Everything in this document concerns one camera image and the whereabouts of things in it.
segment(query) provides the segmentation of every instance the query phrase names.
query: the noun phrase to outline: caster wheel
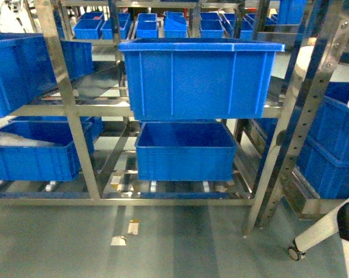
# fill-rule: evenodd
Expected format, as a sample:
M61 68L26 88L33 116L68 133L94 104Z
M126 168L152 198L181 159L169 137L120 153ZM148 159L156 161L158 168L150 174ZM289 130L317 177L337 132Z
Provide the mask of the caster wheel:
M289 256L294 261L300 261L304 258L306 253L300 252L296 247L289 247L288 248Z

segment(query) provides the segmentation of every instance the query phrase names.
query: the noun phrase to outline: plastic crate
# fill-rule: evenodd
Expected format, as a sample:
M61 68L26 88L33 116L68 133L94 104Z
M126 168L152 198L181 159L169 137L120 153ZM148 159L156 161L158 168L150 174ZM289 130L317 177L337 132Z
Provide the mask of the plastic crate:
M222 24L225 27L228 34L233 38L234 28L236 23L236 15L234 13L222 14Z
M83 19L74 27L75 37L77 39L99 39L102 20Z
M276 129L278 119L275 118L260 118L254 119L258 126L262 129L260 135L265 141L272 138L274 130Z
M340 160L349 160L349 83L331 82L309 135Z
M271 19L272 19L273 21L276 21L276 22L277 22L277 20L278 20L278 13L271 14Z
M124 20L124 21L120 20L119 25L120 25L120 36L122 37L122 39L126 39L129 32L129 28L130 28L130 22L127 20ZM101 33L102 33L103 39L113 39L112 26L111 26L110 19L107 20L102 26Z
M247 21L249 21L251 25L253 25L253 22L254 22L254 19L255 19L255 14L254 13L247 13L245 15L245 19ZM276 24L277 23L273 19L271 19L270 17L266 17L265 26L276 25Z
M136 38L157 38L159 31L156 21L139 21L135 30Z
M138 21L157 21L156 13L140 13L137 17Z
M90 135L92 140L95 141L100 134L104 131L102 117L80 117L82 122L90 122ZM65 116L20 116L12 119L10 122L67 122L68 119Z
M167 121L260 118L274 56L284 45L167 38L122 42L119 49L135 118Z
M253 34L253 26L246 19L241 25L240 39L251 39Z
M84 42L61 42L70 79L94 72L92 44Z
M221 123L144 123L135 146L141 180L232 179L236 143Z
M72 79L94 71L90 43L62 42L61 45ZM55 86L41 34L0 34L0 118Z
M307 0L281 0L277 24L300 24Z
M164 34L166 38L187 38L187 27L186 30L179 30L164 23Z
M165 25L168 28L176 28L177 30L187 30L187 21L183 16L168 12L165 18Z
M92 154L90 126L91 123L83 124ZM68 123L13 122L0 131L59 144L55 147L0 147L0 180L71 181L78 176L80 161Z
M202 20L200 22L200 33L202 38L223 37L223 27L219 20Z
M310 137L304 143L297 165L321 198L349 198L349 162L336 159Z
M200 13L201 20L221 20L221 17L218 13Z
M84 19L104 20L104 13L103 12L88 12L88 13L84 13L79 18L79 20L84 20Z

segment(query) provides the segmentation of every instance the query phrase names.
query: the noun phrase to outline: stainless steel rack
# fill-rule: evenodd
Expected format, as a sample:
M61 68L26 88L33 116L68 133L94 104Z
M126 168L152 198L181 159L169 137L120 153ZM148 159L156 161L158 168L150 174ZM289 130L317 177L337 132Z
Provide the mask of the stainless steel rack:
M202 2L130 2L130 1L58 1L65 36L72 39L68 26L66 6L109 6L111 17L117 17L117 7L163 7L192 9L192 36L198 36L199 13L201 9L237 8L245 3ZM60 39L53 18L53 8L47 0L35 0L39 21L51 57L52 66L58 83L61 97L43 98L26 105L12 116L65 115L68 118L72 136L76 144L82 173L79 177L77 190L70 184L61 184L53 192L45 192L44 182L34 183L31 192L18 192L14 185L5 183L0 187L0 205L66 205L66 206L251 206L244 233L249 234L258 223L265 225L275 212L276 205L284 191L290 192L289 185L301 177L294 170L295 162L306 139L310 125L315 117L318 106L324 96L330 77L335 70L341 54L349 40L349 0L314 1L306 7L302 24L297 32L289 68L285 80L273 78L271 81L269 100L264 109L265 118L278 118L271 147L268 150L266 163L254 169L249 157L240 144L234 158L234 180L229 183L209 182L206 185L177 183L157 184L137 180L134 151L124 151L130 137L137 134L137 123L130 122L130 111L127 90L123 75L121 54L116 52L116 62L98 71L89 80L99 80L104 76L104 87L96 82L96 90L103 90L109 84L106 76L115 76L120 97L115 98L83 98L74 97L73 90L83 90L83 80L71 83L61 49ZM254 37L264 31L264 20L270 1L260 0L255 20ZM120 41L118 28L114 44ZM303 47L311 47L308 54L301 51ZM80 116L120 116L122 122L111 123L108 136L117 136L115 147L99 161L100 167L90 159L82 131ZM234 135L240 143L244 131L248 130L245 120L239 119ZM119 159L126 156L125 170L116 169ZM114 177L120 177L121 186L114 187ZM174 187L184 189L179 195L172 190ZM195 195L188 190L197 188Z

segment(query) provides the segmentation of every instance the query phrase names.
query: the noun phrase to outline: gray floor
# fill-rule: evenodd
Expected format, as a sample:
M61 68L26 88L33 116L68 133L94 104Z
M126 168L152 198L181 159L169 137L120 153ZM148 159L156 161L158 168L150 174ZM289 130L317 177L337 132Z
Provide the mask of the gray floor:
M0 207L0 277L344 277L338 235L292 261L283 204L244 239L245 207ZM139 235L127 236L131 219ZM110 246L125 235L126 246Z

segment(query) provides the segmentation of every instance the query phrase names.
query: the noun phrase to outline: storage rack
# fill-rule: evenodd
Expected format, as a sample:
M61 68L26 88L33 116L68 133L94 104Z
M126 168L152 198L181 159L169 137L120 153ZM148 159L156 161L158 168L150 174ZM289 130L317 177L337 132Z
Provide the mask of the storage rack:
M0 188L0 205L135 205L135 206L172 206L172 205L214 205L214 206L251 206L248 220L245 223L244 233L247 235L255 226L262 226L268 222L275 212L275 207L284 193L284 188L288 188L296 175L292 175L297 156L302 148L309 131L310 125L315 117L318 106L324 96L325 89L330 77L340 60L341 54L349 40L349 0L332 0L328 5L326 1L315 1L313 5L307 5L302 25L297 33L297 40L294 44L292 58L289 63L285 81L273 78L271 81L269 100L264 109L264 118L278 118L276 131L274 133L271 147L269 148L266 163L259 166L259 171L253 171L248 163L248 158L242 148L238 146L237 155L234 159L235 182L241 181L242 189L235 193L228 193L228 198L224 195L213 192L200 192L198 199L158 199L162 196L149 197L144 192L120 191L104 194L106 185L111 184L114 173L130 176L137 173L134 170L134 160L127 163L126 170L114 171L115 164L119 156L124 153L123 148L132 132L135 123L129 122L127 117L133 116L128 105L124 85L124 75L119 53L117 62L111 70L118 74L120 97L107 100L78 100L73 95L72 83L67 74L67 68L63 59L60 39L53 18L53 9L49 1L35 0L39 21L46 40L47 48L51 57L52 66L57 78L58 88L61 94L60 100L39 100L30 105L26 105L14 113L12 116L61 116L66 115L71 128L72 136L76 145L78 156L82 164L82 173L86 182L86 192L15 192L6 191L7 186ZM165 8L191 8L192 9L192 29L193 36L198 36L199 13L201 8L237 8L235 3L173 3L173 2L102 2L102 1L63 1L58 2L59 10L65 16L65 6L95 5L102 4L110 7L111 16L117 17L117 7L165 7ZM264 31L263 22L270 6L270 1L261 0L254 25L254 37ZM119 36L116 36L115 43L119 43ZM304 46L313 46L313 54L305 57L309 63L300 69L304 74L297 77L294 66L297 59L302 58L299 49ZM80 116L122 116L123 122L116 122L112 135L119 134L119 139L111 155L106 160L104 167L96 173L92 161L89 157L85 138L82 131ZM238 142L245 130L245 120L238 120L234 135ZM140 189L156 187L155 182L149 184L142 182Z

